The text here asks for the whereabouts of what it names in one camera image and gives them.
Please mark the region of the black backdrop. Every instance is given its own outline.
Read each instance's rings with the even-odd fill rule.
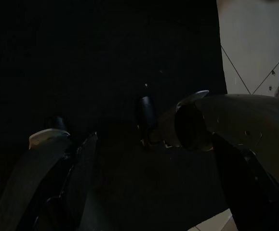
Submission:
[[[183,149],[140,155],[134,105],[138,97],[150,95],[160,115],[206,89],[210,95],[226,93],[216,1],[0,3],[0,195],[29,135],[42,129],[46,117],[62,114],[78,136],[98,131],[100,156],[116,164],[105,172],[114,182],[121,179],[105,182],[113,195],[126,198],[122,189],[131,188],[128,194],[147,198],[132,206],[136,213],[129,206],[118,209],[117,197],[106,198],[121,228],[191,228],[227,208],[214,155]],[[112,151],[108,141],[117,143]],[[166,162],[168,188],[156,189],[145,181],[150,173],[139,176],[140,170],[133,175],[140,180],[131,180],[139,184],[129,187],[121,165],[136,169],[124,161],[132,155],[143,163],[140,169],[146,169],[146,161],[153,166]],[[156,168],[162,173],[163,166]],[[153,190],[143,196],[147,192],[138,190],[140,182]],[[146,211],[149,200],[155,203]]]

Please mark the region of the tile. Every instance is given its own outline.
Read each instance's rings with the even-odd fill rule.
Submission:
[[[275,96],[275,93],[279,87],[279,64],[274,68],[273,71],[275,74],[270,73],[254,94]]]
[[[279,62],[279,1],[218,0],[221,44],[253,93]]]
[[[189,229],[188,231],[199,231],[199,230],[196,229],[196,227],[193,227],[193,228]]]
[[[228,94],[249,94],[230,60],[222,49],[223,70]]]
[[[200,223],[196,227],[200,231],[221,231],[230,218],[231,212],[228,209],[225,210],[223,213],[220,213],[215,217],[210,218],[209,220],[206,220],[203,223]]]
[[[227,224],[224,226],[224,228],[222,229],[222,231],[238,231],[233,217],[231,217],[231,218],[229,219],[229,221],[228,221]]]

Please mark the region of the black fabric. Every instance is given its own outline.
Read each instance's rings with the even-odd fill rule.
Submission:
[[[105,117],[135,126],[138,97],[152,96],[160,115],[205,89],[211,95],[226,93],[215,1],[0,3],[0,195],[20,156],[14,150],[27,146],[29,135],[42,129],[45,118],[64,115],[77,135]],[[213,154],[194,155],[182,151],[177,156],[181,162],[186,156],[190,159],[185,163],[197,161],[202,172],[196,179],[210,185],[206,190],[211,193],[199,193],[204,188],[193,193],[195,177],[181,182],[190,191],[177,189],[175,197],[194,203],[179,222],[172,217],[171,222],[183,228],[226,209]],[[211,161],[211,169],[205,160]],[[201,174],[207,171],[211,174],[203,180]]]

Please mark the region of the dark floor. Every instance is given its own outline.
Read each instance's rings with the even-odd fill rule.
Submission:
[[[79,136],[108,118],[135,128],[138,97],[152,96],[160,115],[205,89],[226,93],[216,1],[8,2],[0,9],[0,195],[29,135],[42,129],[46,117],[64,115]],[[138,161],[152,158],[157,166],[164,162],[171,184],[157,189],[162,196],[149,194],[147,210],[126,201],[113,218],[117,223],[121,213],[139,212],[126,213],[123,228],[140,223],[138,230],[149,224],[154,230],[185,230],[227,208],[213,153],[170,149],[156,158],[136,150],[122,149],[121,161],[134,155]],[[116,192],[129,193],[129,181],[135,182],[123,178]],[[110,203],[115,214],[118,205]]]

